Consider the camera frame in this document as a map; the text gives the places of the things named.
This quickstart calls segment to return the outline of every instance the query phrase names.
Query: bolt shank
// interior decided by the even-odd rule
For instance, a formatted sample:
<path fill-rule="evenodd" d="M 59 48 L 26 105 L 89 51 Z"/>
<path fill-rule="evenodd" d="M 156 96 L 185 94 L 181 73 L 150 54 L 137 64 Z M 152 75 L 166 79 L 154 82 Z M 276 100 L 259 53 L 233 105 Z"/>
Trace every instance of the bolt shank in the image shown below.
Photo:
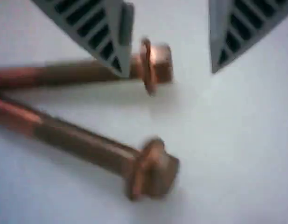
<path fill-rule="evenodd" d="M 124 176 L 139 154 L 135 149 L 0 95 L 0 125 L 53 145 Z"/>

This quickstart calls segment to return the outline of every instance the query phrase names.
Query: black slot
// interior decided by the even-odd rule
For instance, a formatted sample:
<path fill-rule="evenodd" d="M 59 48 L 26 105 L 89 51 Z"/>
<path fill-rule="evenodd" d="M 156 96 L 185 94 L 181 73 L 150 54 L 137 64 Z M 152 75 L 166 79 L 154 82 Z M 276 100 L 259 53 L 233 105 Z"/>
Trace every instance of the black slot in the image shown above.
<path fill-rule="evenodd" d="M 103 50 L 100 52 L 102 58 L 107 60 L 113 53 L 114 47 L 112 45 L 112 42 L 109 41 L 108 44 L 103 48 Z"/>
<path fill-rule="evenodd" d="M 252 37 L 250 30 L 235 16 L 231 15 L 231 25 L 238 31 L 239 35 L 245 41 Z"/>
<path fill-rule="evenodd" d="M 109 32 L 110 30 L 108 25 L 105 25 L 89 40 L 89 45 L 91 45 L 93 49 L 96 49 L 103 39 L 109 34 Z"/>
<path fill-rule="evenodd" d="M 117 57 L 114 58 L 114 60 L 112 61 L 112 66 L 117 69 L 119 72 L 122 72 L 119 60 Z"/>
<path fill-rule="evenodd" d="M 283 5 L 284 3 L 286 3 L 287 0 L 275 0 L 275 2 L 279 5 Z"/>
<path fill-rule="evenodd" d="M 265 16 L 272 17 L 274 15 L 274 8 L 265 0 L 252 0 L 252 2 L 258 7 L 259 10 L 261 10 Z"/>
<path fill-rule="evenodd" d="M 87 36 L 88 33 L 91 31 L 91 29 L 93 29 L 104 18 L 105 18 L 105 11 L 101 9 L 94 16 L 92 16 L 84 25 L 82 25 L 81 28 L 77 30 L 77 33 L 81 37 Z"/>
<path fill-rule="evenodd" d="M 64 0 L 59 2 L 56 6 L 55 6 L 55 10 L 57 13 L 62 14 L 64 13 L 67 9 L 69 9 L 71 6 L 74 5 L 74 3 L 78 2 L 79 0 Z"/>
<path fill-rule="evenodd" d="M 262 20 L 242 0 L 236 0 L 235 6 L 257 29 L 262 27 Z"/>
<path fill-rule="evenodd" d="M 230 32 L 227 32 L 226 43 L 233 53 L 236 53 L 240 48 L 239 41 Z"/>
<path fill-rule="evenodd" d="M 79 7 L 75 12 L 69 15 L 66 20 L 70 25 L 76 24 L 84 15 L 86 15 L 92 8 L 94 8 L 100 0 L 90 0 Z"/>

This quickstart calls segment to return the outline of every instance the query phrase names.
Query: white table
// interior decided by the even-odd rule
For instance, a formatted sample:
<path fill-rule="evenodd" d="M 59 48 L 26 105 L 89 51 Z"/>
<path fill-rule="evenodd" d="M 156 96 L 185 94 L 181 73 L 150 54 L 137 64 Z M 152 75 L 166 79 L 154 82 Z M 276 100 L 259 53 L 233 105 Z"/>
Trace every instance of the white table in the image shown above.
<path fill-rule="evenodd" d="M 174 85 L 8 95 L 134 147 L 159 135 L 181 160 L 174 191 L 131 203 L 119 177 L 0 127 L 0 224 L 288 224 L 288 18 L 212 76 L 207 1 L 133 2 L 133 50 L 170 44 Z M 88 56 L 29 0 L 0 1 L 0 66 Z"/>

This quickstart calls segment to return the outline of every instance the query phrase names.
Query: copper bolt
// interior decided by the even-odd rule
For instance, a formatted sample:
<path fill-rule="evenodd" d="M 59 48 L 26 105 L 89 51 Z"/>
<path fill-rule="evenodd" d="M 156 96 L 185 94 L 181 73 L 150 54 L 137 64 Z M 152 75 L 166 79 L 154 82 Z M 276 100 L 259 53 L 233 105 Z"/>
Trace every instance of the copper bolt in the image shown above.
<path fill-rule="evenodd" d="M 132 56 L 128 79 L 114 75 L 95 60 L 64 62 L 46 67 L 0 68 L 0 90 L 141 79 L 152 95 L 157 84 L 170 83 L 172 77 L 170 47 L 151 46 L 144 39 L 140 53 Z"/>
<path fill-rule="evenodd" d="M 131 200 L 141 195 L 164 197 L 178 172 L 179 160 L 166 153 L 164 143 L 159 138 L 151 139 L 142 151 L 138 151 L 2 95 L 0 125 L 122 176 L 126 180 L 126 194 Z"/>

